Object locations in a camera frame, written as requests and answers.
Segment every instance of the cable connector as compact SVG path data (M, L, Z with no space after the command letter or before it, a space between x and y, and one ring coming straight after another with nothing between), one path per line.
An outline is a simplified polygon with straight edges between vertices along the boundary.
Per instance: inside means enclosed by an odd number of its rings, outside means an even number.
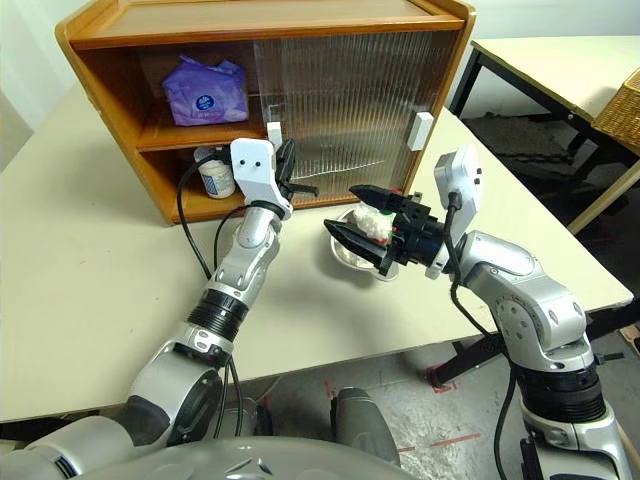
M462 195L460 195L460 192L449 192L449 207L455 208L456 211L462 208Z

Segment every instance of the purple bag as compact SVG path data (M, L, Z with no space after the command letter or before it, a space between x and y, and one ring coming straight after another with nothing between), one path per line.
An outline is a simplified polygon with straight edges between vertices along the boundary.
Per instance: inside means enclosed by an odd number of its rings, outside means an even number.
M180 55L182 63L162 82L176 125L242 122L249 117L242 67L217 67Z

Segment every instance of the black table frame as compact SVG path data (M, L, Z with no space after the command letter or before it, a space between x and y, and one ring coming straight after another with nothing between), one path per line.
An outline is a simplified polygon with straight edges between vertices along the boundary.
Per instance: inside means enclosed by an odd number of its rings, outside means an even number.
M533 101L549 110L549 112L551 112L558 120L563 120L565 123L577 130L578 134L569 145L569 153L572 155L575 154L587 139L591 140L598 146L598 150L596 150L596 152L594 152L594 154L576 170L573 175L574 181L581 182L587 178L591 170L604 163L623 163L627 167L630 167L636 162L636 160L638 160L637 154L633 153L607 134L595 130L591 126L589 120L581 117L578 113L563 105L549 94L540 90L535 85L532 85L512 70L501 65L496 60L475 47L471 52L471 57L464 69L464 73L460 79L460 83L458 84L458 88L453 96L453 100L449 108L451 113L455 116L460 117L482 67L493 72L502 80L517 88ZM606 151L608 155L602 155L603 151Z

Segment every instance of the wooden shelf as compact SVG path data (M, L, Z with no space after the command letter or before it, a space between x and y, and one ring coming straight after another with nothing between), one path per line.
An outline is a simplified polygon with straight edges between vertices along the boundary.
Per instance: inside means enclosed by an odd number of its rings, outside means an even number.
M320 200L315 200L312 197L294 196L292 203L294 209L302 210L329 205L356 203L359 201L360 200L355 195L347 194L343 197L333 196L332 198ZM182 194L182 206L184 208L184 216L187 219L187 222L199 222L211 220L212 218L220 218L234 208L243 204L244 195L242 195L239 188L236 189L236 192L233 195L218 200L207 195L200 178L198 178L197 181L194 179L189 182L189 185L187 185L187 188ZM180 223L177 207L174 207L174 211L171 215L171 222L174 224Z
M190 182L182 193L182 206L187 222L198 222L223 217L244 203L244 195L242 195L239 188L236 188L236 192L227 198L216 199L207 195L202 181L200 178L197 180L199 183L196 184L195 181ZM171 221L173 223L180 223L177 206L171 215Z
M181 127L173 123L166 100L154 103L138 138L141 152L175 150L203 145L227 145L239 137L266 138L259 97L249 97L249 120Z
M426 0L116 2L84 25L75 49L347 33L457 30L464 21Z

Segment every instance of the white wall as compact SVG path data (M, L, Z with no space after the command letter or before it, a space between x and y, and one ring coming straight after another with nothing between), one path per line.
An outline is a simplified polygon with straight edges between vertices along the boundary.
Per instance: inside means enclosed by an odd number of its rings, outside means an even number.
M55 25L87 0L0 0L0 88L35 130L76 81Z
M34 130L75 82L53 30L86 1L0 0L0 87ZM473 38L640 34L640 0L468 1L478 11ZM479 116L487 110L503 114L539 111L526 97L492 77L481 73L465 116Z
M640 0L466 0L477 11L471 38L640 35ZM467 48L449 93L450 101L467 64ZM493 73L482 69L464 117L487 111L526 115L544 110Z

